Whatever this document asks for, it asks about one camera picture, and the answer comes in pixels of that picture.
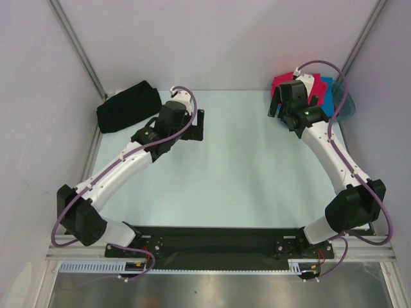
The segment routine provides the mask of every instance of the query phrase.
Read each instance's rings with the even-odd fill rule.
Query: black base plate
[[[154,254],[158,270],[288,270],[288,259],[318,259],[318,249],[304,254],[295,249],[297,228],[134,228],[143,237],[136,238],[129,247],[145,246]],[[334,258],[327,242],[320,249],[327,259]],[[114,247],[106,249],[105,256],[144,258],[143,253]]]

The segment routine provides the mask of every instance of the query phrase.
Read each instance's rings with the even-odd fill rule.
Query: white wall
[[[357,109],[344,123],[353,157],[373,178],[381,178],[387,186],[385,204],[394,222],[392,244],[409,286],[410,20],[409,0],[390,1],[348,75]]]
[[[61,2],[114,92],[143,79],[161,90],[261,90],[314,58],[342,66],[377,0]]]
[[[0,72],[0,306],[31,262],[27,305],[56,220],[56,191],[79,180],[100,99],[45,0],[1,2]]]

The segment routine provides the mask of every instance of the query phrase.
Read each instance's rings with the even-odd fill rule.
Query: white arm segment
[[[77,185],[77,192],[82,191],[86,188],[97,176],[99,176],[104,170],[107,169],[113,162],[115,162],[120,157],[122,158],[124,154],[140,147],[141,144],[138,142],[129,142],[126,148],[119,154],[118,157],[113,159],[109,164],[107,164],[101,171],[91,178]],[[100,212],[107,200],[111,198],[117,190],[127,182],[133,175],[138,171],[144,169],[152,163],[152,156],[150,152],[145,152],[145,150],[138,151],[133,155],[127,157],[125,160],[121,161],[116,167],[114,167],[106,176],[104,176],[95,186],[92,187],[90,191],[87,191],[83,198],[85,200],[91,199],[91,205]],[[134,237],[134,231],[128,227],[126,224],[113,221],[103,217],[107,222],[106,230],[101,238],[99,238],[100,243],[111,243],[117,244],[123,247],[127,247]]]
[[[335,194],[338,194],[340,191],[343,191],[347,188],[347,185],[351,184],[353,187],[361,185],[361,183],[352,176],[351,172],[345,166],[341,158],[333,149],[333,146],[328,142],[327,135],[328,123],[321,121],[313,123],[312,127],[306,128],[301,139],[307,144],[315,156],[320,161],[322,167],[326,170],[326,173],[333,184]],[[363,181],[367,182],[369,178],[368,174],[362,171],[349,156],[347,151],[338,141],[332,130],[333,140],[344,154],[344,156],[352,165],[358,175],[362,178]]]
[[[325,215],[308,226],[305,226],[304,234],[310,244],[318,244],[337,235],[337,233],[329,226]]]
[[[88,178],[86,181],[77,185],[77,191],[80,192],[86,188],[97,176],[99,176],[104,170],[106,170],[113,162],[122,158],[124,154],[140,147],[138,142],[129,142],[126,148],[111,162],[109,162],[101,171]],[[124,161],[120,162],[114,167],[107,175],[105,175],[90,191],[87,191],[83,198],[85,200],[91,199],[91,205],[100,212],[107,200],[117,192],[117,190],[127,182],[138,171],[144,169],[152,163],[152,156],[150,152],[145,150],[138,151],[133,155],[127,157]]]
[[[313,123],[312,127],[306,128],[303,131],[301,139],[314,152],[322,167],[326,170],[326,173],[333,184],[335,194],[338,194],[340,191],[346,189],[347,185],[351,184],[353,187],[356,187],[361,185],[361,183],[355,177],[351,176],[351,172],[335,152],[331,143],[328,142],[327,129],[328,123],[324,121]],[[331,133],[333,134],[332,139],[349,161],[350,165],[352,165],[358,175],[367,182],[367,179],[369,178],[368,174],[363,172],[356,165],[344,149],[343,145],[335,137],[333,130]],[[337,233],[329,226],[325,215],[314,223],[306,226],[304,228],[304,233],[310,244],[317,244],[337,235]]]

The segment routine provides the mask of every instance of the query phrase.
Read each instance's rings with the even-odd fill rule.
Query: cable
[[[318,276],[317,278],[325,277],[325,276],[331,274],[331,273],[332,273],[333,271],[335,271],[335,269],[342,263],[342,261],[344,261],[345,257],[347,256],[347,252],[348,252],[348,242],[347,242],[347,240],[346,240],[344,237],[339,236],[339,235],[338,235],[338,236],[335,236],[334,238],[342,239],[342,240],[345,242],[344,253],[342,254],[339,262],[338,262],[333,268],[331,268],[328,272],[326,272],[326,273]]]
[[[323,265],[326,262],[326,256],[322,253],[321,249],[318,250],[318,255],[319,255],[319,265]]]
[[[113,247],[115,247],[115,248],[122,249],[122,250],[129,250],[129,251],[131,251],[131,252],[142,252],[142,253],[145,253],[148,258],[150,258],[150,257],[152,258],[152,263],[151,263],[151,265],[150,265],[148,268],[146,268],[144,271],[142,271],[142,272],[141,272],[140,274],[138,274],[137,276],[130,277],[130,278],[124,278],[124,279],[123,279],[124,282],[128,282],[128,281],[133,281],[133,280],[139,279],[139,278],[141,278],[142,276],[144,276],[145,274],[147,274],[149,271],[151,271],[151,270],[153,269],[153,267],[154,267],[154,265],[155,265],[155,257],[154,257],[154,255],[153,255],[151,252],[149,252],[148,250],[141,250],[141,249],[137,249],[137,248],[122,247],[122,246],[116,245],[116,244],[110,244],[110,245],[113,246]],[[61,290],[63,290],[63,291],[72,291],[72,290],[74,290],[74,289],[78,289],[79,287],[83,287],[83,286],[86,286],[86,285],[88,285],[88,284],[91,284],[92,282],[96,282],[96,281],[103,280],[103,279],[109,279],[109,278],[121,279],[121,276],[120,276],[120,275],[105,275],[105,276],[97,277],[97,278],[94,278],[94,279],[90,279],[90,280],[88,280],[88,281],[86,281],[86,282],[82,282],[81,284],[77,284],[77,285],[75,285],[74,287],[62,287],[62,286],[59,286],[59,288],[60,288]]]
[[[196,116],[196,114],[197,114],[197,101],[196,101],[196,99],[195,99],[195,97],[194,97],[194,94],[193,94],[189,89],[187,89],[187,88],[185,88],[185,87],[183,87],[183,86],[180,86],[180,85],[177,85],[177,86],[174,87],[173,89],[175,89],[175,90],[184,90],[184,91],[187,91],[188,94],[191,96],[191,99],[193,100],[193,105],[194,105],[194,111],[193,111],[193,114],[192,114],[192,116],[191,116],[191,119],[188,121],[188,123],[185,125],[185,127],[183,127],[181,130],[179,130],[177,133],[174,133],[173,135],[171,135],[171,136],[169,136],[169,137],[167,137],[167,138],[164,138],[164,139],[161,139],[161,140],[159,140],[159,141],[155,141],[155,142],[151,142],[151,143],[145,144],[145,145],[140,146],[140,147],[138,147],[138,148],[136,148],[136,149],[134,149],[134,150],[132,150],[132,151],[129,151],[128,153],[126,153],[126,154],[123,155],[123,158],[124,158],[124,159],[126,159],[126,158],[129,157],[130,155],[133,155],[135,152],[141,151],[141,150],[143,150],[143,149],[145,149],[145,148],[148,148],[148,147],[150,147],[150,146],[156,146],[156,145],[158,145],[158,144],[162,144],[162,143],[164,143],[164,142],[170,141],[170,140],[178,137],[179,135],[182,135],[182,134],[190,127],[190,125],[193,124],[194,118],[195,118],[195,116]],[[103,172],[101,172],[100,175],[97,176],[97,177],[91,182],[91,187],[94,186],[94,185],[96,185],[96,184],[98,183],[98,181],[100,181],[107,173],[109,173],[111,170],[113,170],[113,168],[116,167],[120,162],[122,162],[122,160],[121,160],[121,159],[117,159],[117,160],[116,160],[115,162],[113,162],[109,167],[107,167]],[[87,191],[89,191],[89,188],[88,188],[88,187],[86,187],[85,189],[83,189],[82,191],[80,191],[80,192],[77,194],[77,196],[75,196],[75,197],[73,198],[73,200],[71,200],[71,201],[69,202],[69,204],[65,207],[65,209],[62,211],[62,213],[61,213],[61,214],[59,215],[59,217],[57,218],[57,221],[56,221],[56,223],[54,224],[54,227],[53,227],[53,229],[52,229],[52,231],[51,231],[51,243],[53,244],[54,247],[63,248],[63,247],[69,246],[69,245],[71,245],[71,244],[73,244],[73,243],[75,243],[75,242],[78,242],[78,240],[75,239],[75,240],[73,240],[73,241],[69,241],[69,242],[64,243],[64,244],[58,244],[58,243],[56,242],[56,232],[57,232],[57,228],[58,228],[59,224],[62,222],[62,220],[63,220],[64,216],[67,214],[67,212],[68,212],[68,211],[71,209],[71,207],[76,203],[76,201],[77,201],[78,199],[80,199]]]
[[[377,194],[363,181],[363,179],[354,172],[354,168],[352,167],[352,165],[350,165],[350,163],[348,162],[348,160],[346,159],[344,154],[340,151],[340,149],[336,145],[335,141],[332,139],[332,135],[331,135],[331,129],[333,127],[333,123],[335,122],[335,119],[336,119],[337,115],[340,113],[340,110],[341,110],[342,106],[344,105],[345,99],[347,98],[347,95],[348,95],[347,78],[345,77],[345,74],[337,66],[335,66],[334,64],[332,64],[328,61],[323,61],[323,60],[309,61],[305,64],[302,64],[300,67],[297,68],[297,70],[300,71],[302,68],[306,67],[307,65],[313,64],[313,63],[326,64],[326,65],[334,68],[339,73],[339,75],[341,76],[341,78],[344,81],[344,95],[342,96],[342,99],[341,99],[341,102],[340,102],[339,106],[335,110],[335,113],[333,114],[333,116],[331,117],[331,119],[328,123],[328,139],[330,140],[330,143],[331,143],[332,147],[334,148],[334,150],[336,151],[336,153],[338,154],[338,156],[341,158],[341,160],[347,166],[348,170],[350,170],[350,172],[352,174],[354,174],[355,178],[361,183],[361,185],[363,185],[365,187],[365,189],[370,193],[370,195],[378,203],[378,205],[380,206],[382,212],[384,213],[385,219],[387,220],[387,224],[388,224],[388,235],[387,235],[387,238],[384,239],[382,242],[377,242],[376,243],[376,242],[370,241],[370,240],[356,234],[355,232],[353,232],[351,230],[348,230],[347,233],[349,235],[352,235],[352,236],[355,236],[355,237],[361,239],[362,241],[366,242],[367,244],[371,244],[371,245],[374,245],[374,246],[382,246],[382,245],[387,244],[391,241],[392,235],[394,233],[394,228],[392,226],[392,221],[391,221],[391,217],[388,213],[388,210],[384,206],[384,204],[381,201],[380,197],[378,197]]]

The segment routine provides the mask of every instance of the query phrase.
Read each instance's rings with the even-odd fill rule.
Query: metal floor
[[[345,263],[320,283],[296,276],[153,274],[127,284],[105,279],[60,289],[95,277],[59,274],[49,308],[392,307],[378,263]]]

